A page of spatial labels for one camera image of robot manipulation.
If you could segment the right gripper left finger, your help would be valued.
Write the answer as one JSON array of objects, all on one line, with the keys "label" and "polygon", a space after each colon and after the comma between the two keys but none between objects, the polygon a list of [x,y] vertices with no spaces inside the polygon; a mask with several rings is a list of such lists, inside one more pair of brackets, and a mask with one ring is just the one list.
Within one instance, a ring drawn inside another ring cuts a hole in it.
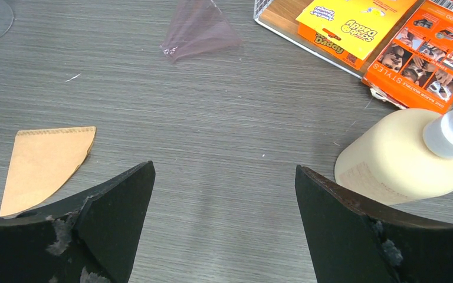
[{"label": "right gripper left finger", "polygon": [[151,161],[0,218],[0,282],[128,282],[156,172]]}]

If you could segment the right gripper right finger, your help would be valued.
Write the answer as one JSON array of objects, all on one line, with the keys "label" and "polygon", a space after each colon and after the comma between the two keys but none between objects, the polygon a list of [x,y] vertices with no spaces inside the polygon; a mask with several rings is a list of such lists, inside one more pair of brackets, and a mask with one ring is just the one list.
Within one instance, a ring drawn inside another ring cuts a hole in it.
[{"label": "right gripper right finger", "polygon": [[318,282],[453,282],[453,223],[397,210],[297,166]]}]

